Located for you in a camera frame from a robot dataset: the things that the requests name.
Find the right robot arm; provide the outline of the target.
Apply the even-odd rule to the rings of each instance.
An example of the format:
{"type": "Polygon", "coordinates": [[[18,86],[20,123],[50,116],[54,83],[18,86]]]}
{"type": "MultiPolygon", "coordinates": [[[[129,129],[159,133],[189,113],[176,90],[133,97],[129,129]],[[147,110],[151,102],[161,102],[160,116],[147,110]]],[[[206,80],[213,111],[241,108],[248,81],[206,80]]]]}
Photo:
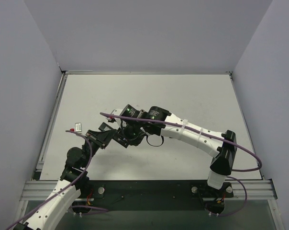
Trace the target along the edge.
{"type": "Polygon", "coordinates": [[[108,121],[119,125],[122,136],[130,145],[137,146],[142,138],[156,135],[204,151],[212,158],[207,185],[214,189],[221,189],[226,177],[232,173],[237,147],[236,134],[230,130],[222,133],[204,129],[157,106],[146,112],[128,104],[123,109],[113,110],[108,121]]]}

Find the black remote control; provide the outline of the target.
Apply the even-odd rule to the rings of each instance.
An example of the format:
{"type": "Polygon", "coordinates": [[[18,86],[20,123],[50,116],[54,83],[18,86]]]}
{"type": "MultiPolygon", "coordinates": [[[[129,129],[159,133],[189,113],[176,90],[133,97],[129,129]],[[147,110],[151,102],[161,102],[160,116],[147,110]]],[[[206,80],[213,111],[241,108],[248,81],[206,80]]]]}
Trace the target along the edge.
{"type": "Polygon", "coordinates": [[[120,144],[124,148],[127,148],[129,146],[128,141],[120,134],[115,134],[113,136],[113,140],[115,140],[118,144],[120,144]]]}

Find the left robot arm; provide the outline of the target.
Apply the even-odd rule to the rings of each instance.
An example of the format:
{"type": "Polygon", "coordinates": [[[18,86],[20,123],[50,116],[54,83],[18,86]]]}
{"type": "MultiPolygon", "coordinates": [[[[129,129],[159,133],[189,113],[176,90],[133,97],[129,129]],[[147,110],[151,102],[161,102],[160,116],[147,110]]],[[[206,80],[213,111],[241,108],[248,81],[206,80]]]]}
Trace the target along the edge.
{"type": "Polygon", "coordinates": [[[117,134],[113,128],[88,130],[86,134],[72,129],[66,132],[83,138],[85,143],[81,148],[69,149],[64,170],[47,199],[8,227],[9,230],[54,230],[74,201],[89,193],[87,168],[96,152],[105,149],[117,134]]]}

